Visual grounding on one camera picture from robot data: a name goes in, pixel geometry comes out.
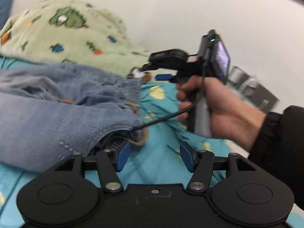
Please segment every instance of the yellow pattern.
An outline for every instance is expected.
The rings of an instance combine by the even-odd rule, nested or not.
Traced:
[[[210,152],[211,152],[210,143],[208,143],[208,142],[204,142],[204,143],[203,143],[203,146],[204,146],[204,149],[205,149],[205,150],[207,150],[207,151],[210,151]]]
[[[160,86],[155,86],[150,88],[149,95],[155,99],[164,99],[165,91]]]
[[[183,125],[182,123],[179,124],[180,127],[182,127],[183,129],[187,129],[187,126]]]
[[[4,204],[5,204],[5,198],[3,194],[0,192],[0,205],[4,205]]]
[[[147,118],[150,121],[154,121],[155,119],[153,118],[153,116],[155,116],[155,114],[147,114],[144,118]]]
[[[180,156],[181,153],[180,153],[179,149],[174,150],[174,152],[176,152],[178,154],[178,157],[181,159],[181,156]]]

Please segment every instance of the metal screw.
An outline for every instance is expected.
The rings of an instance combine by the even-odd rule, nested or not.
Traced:
[[[194,190],[201,190],[205,187],[205,185],[201,182],[193,182],[190,184],[190,188]]]
[[[121,188],[121,185],[117,182],[109,182],[105,185],[105,187],[109,190],[119,190]]]

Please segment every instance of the round black disc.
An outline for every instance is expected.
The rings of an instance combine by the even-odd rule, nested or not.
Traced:
[[[88,215],[98,202],[95,185],[69,172],[56,172],[43,179],[38,177],[17,196],[17,206],[25,221],[42,226],[74,223]]]
[[[290,213],[292,191],[260,171],[240,171],[219,182],[211,192],[219,214],[240,225],[264,227],[283,221]]]

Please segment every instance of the small screen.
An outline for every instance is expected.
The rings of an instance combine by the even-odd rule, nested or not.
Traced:
[[[218,65],[220,66],[223,74],[227,76],[229,67],[229,56],[225,51],[224,45],[221,41],[218,43],[218,49],[215,57]]]

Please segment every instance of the light green blanket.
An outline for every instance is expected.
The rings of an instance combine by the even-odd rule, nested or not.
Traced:
[[[11,17],[0,37],[0,55],[6,57],[70,61],[123,76],[147,63],[150,55],[130,42],[121,18],[77,0],[40,0]]]

